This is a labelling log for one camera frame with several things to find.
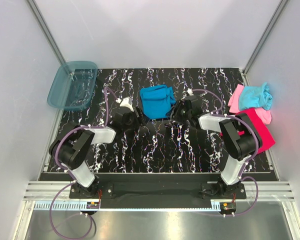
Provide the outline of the blue t shirt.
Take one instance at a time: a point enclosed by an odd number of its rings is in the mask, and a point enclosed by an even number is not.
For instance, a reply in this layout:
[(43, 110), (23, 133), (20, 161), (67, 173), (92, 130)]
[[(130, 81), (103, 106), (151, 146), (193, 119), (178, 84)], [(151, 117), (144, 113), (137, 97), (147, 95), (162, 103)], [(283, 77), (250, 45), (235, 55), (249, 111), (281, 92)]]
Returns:
[(139, 95), (143, 112), (150, 120), (169, 118), (176, 103), (173, 88), (166, 85), (142, 88)]

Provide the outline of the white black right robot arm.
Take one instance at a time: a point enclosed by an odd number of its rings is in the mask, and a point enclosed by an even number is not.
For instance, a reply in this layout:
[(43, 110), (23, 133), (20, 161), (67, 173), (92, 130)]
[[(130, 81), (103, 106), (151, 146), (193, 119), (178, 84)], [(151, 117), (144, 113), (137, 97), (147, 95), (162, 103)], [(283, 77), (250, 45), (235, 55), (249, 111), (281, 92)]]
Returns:
[(222, 134), (228, 153), (225, 167), (217, 183), (201, 192), (204, 197), (231, 198), (244, 180), (242, 175), (245, 166), (257, 155), (263, 144), (249, 116), (246, 113), (238, 115), (203, 113), (199, 98), (190, 95), (176, 103), (170, 117), (176, 122), (188, 124), (198, 130)]

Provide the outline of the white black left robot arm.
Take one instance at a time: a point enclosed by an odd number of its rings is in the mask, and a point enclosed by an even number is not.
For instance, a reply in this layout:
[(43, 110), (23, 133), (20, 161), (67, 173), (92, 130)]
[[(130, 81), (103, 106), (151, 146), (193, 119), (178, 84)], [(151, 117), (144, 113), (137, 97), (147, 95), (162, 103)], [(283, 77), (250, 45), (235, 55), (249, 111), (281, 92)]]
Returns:
[(91, 172), (85, 159), (91, 145), (111, 144), (125, 131), (146, 125), (145, 115), (138, 107), (120, 106), (110, 119), (109, 126), (83, 126), (68, 122), (49, 147), (49, 154), (76, 181), (78, 193), (93, 198), (99, 191), (99, 179)]

